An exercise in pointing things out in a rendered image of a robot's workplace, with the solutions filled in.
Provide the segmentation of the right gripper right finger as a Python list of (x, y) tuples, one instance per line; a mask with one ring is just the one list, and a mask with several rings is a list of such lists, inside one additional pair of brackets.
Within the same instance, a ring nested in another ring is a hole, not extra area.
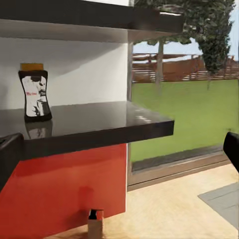
[(239, 173), (239, 134), (228, 132), (223, 150)]

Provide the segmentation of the bottle of coffee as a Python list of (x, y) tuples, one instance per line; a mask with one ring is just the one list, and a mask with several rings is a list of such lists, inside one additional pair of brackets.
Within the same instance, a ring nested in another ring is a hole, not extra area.
[(52, 119), (46, 95), (48, 71), (43, 63), (22, 63), (18, 75), (25, 94), (24, 121)]

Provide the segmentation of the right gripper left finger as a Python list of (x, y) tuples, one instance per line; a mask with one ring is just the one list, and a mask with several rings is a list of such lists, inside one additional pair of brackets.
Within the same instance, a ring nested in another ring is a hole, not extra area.
[(0, 191), (26, 152), (21, 132), (0, 138)]

